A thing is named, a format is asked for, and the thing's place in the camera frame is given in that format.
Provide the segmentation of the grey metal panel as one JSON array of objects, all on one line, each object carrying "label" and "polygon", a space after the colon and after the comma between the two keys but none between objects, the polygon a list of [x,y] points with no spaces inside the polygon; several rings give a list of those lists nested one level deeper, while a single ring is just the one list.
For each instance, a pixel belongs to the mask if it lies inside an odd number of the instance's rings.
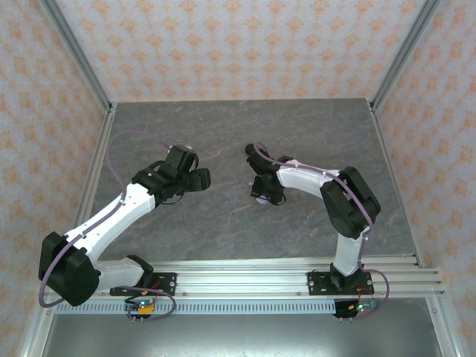
[{"label": "grey metal panel", "polygon": [[175,315],[134,324],[118,315],[54,318],[42,357],[442,357],[425,317]]}]

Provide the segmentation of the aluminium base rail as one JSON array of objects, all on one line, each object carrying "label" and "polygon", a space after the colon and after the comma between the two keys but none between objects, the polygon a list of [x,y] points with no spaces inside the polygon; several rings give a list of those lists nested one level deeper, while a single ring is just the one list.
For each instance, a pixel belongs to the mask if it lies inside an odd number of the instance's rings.
[{"label": "aluminium base rail", "polygon": [[364,258],[364,276],[348,292],[330,285],[328,257],[153,262],[176,273],[179,299],[429,298],[446,293],[441,274],[414,256]]}]

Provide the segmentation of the aluminium frame post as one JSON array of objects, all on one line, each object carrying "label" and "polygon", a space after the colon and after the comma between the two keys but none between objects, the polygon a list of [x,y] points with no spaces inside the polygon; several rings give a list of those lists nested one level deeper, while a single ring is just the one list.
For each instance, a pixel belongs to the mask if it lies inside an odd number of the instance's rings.
[{"label": "aluminium frame post", "polygon": [[70,55],[72,55],[80,72],[92,90],[96,100],[101,107],[109,112],[112,108],[112,102],[108,98],[105,89],[97,78],[91,63],[89,62],[78,38],[74,34],[57,0],[38,0],[38,2],[42,5],[42,8],[49,16],[63,44],[68,49]]},{"label": "aluminium frame post", "polygon": [[421,10],[415,18],[414,23],[411,25],[402,45],[396,53],[393,62],[391,63],[386,75],[384,76],[375,96],[369,102],[371,112],[377,113],[379,107],[381,107],[386,97],[389,95],[395,82],[398,80],[399,75],[404,69],[407,61],[412,55],[415,47],[417,46],[420,37],[424,34],[428,24],[433,19],[434,13],[440,6],[442,0],[425,0]]}]

